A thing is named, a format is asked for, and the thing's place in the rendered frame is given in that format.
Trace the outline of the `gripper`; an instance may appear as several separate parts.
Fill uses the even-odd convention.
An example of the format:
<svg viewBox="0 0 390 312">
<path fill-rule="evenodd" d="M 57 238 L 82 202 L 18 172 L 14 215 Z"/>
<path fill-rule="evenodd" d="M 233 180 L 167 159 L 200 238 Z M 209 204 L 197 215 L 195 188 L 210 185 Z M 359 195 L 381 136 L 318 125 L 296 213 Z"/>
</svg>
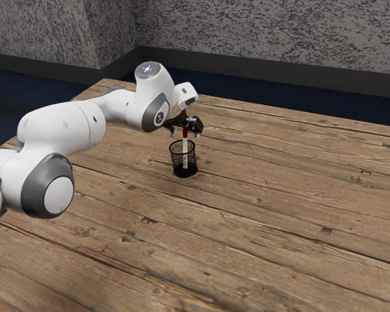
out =
<svg viewBox="0 0 390 312">
<path fill-rule="evenodd" d="M 171 135 L 175 133 L 175 127 L 185 127 L 188 131 L 194 132 L 193 135 L 196 139 L 200 137 L 200 132 L 203 131 L 203 123 L 200 118 L 198 116 L 188 116 L 186 110 L 182 110 L 174 118 L 165 120 L 162 126 L 169 129 Z"/>
</svg>

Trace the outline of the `white and red pen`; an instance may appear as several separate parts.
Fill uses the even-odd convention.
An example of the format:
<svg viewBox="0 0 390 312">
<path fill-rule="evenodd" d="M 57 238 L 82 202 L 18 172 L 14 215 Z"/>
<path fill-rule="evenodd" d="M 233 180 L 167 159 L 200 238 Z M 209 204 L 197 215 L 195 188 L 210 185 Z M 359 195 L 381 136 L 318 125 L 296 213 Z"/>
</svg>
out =
<svg viewBox="0 0 390 312">
<path fill-rule="evenodd" d="M 182 139 L 182 166 L 183 171 L 187 176 L 193 176 L 196 173 L 195 165 L 195 145 L 192 141 L 188 141 L 188 129 L 183 128 Z"/>
</svg>

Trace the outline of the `black mesh pen holder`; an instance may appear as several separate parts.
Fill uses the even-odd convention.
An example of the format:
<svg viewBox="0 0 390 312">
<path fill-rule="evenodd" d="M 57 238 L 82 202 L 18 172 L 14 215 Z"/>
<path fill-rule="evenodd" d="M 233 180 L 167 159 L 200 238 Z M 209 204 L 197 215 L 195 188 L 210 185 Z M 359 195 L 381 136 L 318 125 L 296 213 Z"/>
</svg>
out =
<svg viewBox="0 0 390 312">
<path fill-rule="evenodd" d="M 198 172 L 195 143 L 193 141 L 188 139 L 176 140 L 169 145 L 169 152 L 175 176 L 188 178 Z"/>
</svg>

